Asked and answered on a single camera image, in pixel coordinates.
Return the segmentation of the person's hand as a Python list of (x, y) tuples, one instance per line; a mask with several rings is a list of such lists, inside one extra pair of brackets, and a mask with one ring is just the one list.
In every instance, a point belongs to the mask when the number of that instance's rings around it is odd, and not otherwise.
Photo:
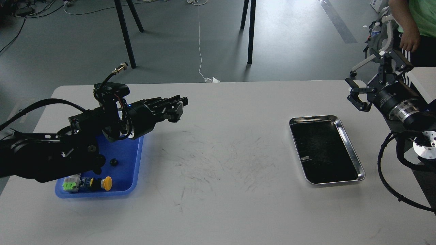
[(419, 32), (406, 32), (404, 31), (400, 40), (399, 48), (408, 52), (415, 52), (421, 42)]

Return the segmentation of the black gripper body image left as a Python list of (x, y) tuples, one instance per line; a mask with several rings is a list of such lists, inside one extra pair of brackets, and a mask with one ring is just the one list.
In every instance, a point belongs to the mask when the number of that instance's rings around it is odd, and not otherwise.
[(155, 125), (164, 121), (163, 117), (168, 99), (143, 99), (128, 106), (128, 116), (132, 123), (130, 139), (135, 140), (151, 132)]

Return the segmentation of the image-left gripper finger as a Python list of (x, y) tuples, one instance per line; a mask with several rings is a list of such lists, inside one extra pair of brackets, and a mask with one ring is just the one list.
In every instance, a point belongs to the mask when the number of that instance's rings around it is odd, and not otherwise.
[(167, 119), (169, 122), (176, 123), (181, 119), (184, 104), (170, 104), (165, 107), (160, 115), (162, 120)]
[(153, 108), (172, 107), (174, 104), (177, 104), (179, 102), (182, 102), (184, 107), (188, 105), (187, 97), (173, 96), (170, 98), (161, 98), (161, 97), (152, 98), (150, 99), (150, 106)]

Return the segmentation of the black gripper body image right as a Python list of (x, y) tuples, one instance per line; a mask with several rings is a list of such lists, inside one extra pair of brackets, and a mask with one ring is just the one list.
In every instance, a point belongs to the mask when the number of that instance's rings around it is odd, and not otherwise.
[(383, 80), (374, 77), (370, 86), (375, 88), (375, 95), (370, 102), (389, 120), (417, 121), (421, 97), (403, 82), (397, 74), (384, 74)]

